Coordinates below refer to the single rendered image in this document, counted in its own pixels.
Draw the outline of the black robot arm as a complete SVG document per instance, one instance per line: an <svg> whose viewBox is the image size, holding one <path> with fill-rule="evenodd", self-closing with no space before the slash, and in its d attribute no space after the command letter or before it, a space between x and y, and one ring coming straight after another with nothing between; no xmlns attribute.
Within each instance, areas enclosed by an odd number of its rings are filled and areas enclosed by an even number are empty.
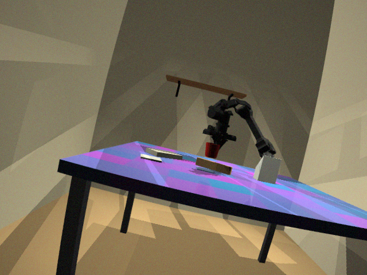
<svg viewBox="0 0 367 275"><path fill-rule="evenodd" d="M243 106L237 110L236 106L239 104ZM221 99L214 106L211 105L209 107L208 117L229 123L230 115L233 115L233 113L229 110L226 111L225 109L227 108L234 108L236 113L238 113L242 118L246 119L249 128L257 140L255 145L258 149L259 156L262 158L265 155L274 158L274 154L276 153L275 148L261 133L259 126L253 118L252 107L246 101L239 100L238 98L228 101Z"/></svg>

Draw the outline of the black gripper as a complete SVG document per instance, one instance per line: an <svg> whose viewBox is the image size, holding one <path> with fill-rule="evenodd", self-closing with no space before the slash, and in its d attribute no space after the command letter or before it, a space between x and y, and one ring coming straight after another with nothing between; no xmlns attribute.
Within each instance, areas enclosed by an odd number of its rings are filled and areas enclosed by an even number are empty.
<svg viewBox="0 0 367 275"><path fill-rule="evenodd" d="M228 140L236 141L236 136L228 135L227 127L229 127L228 123L223 121L218 121L216 130L204 129L203 133L207 135L212 135L212 139L214 144L220 145L220 148L227 142ZM219 134L218 134L219 133Z"/></svg>

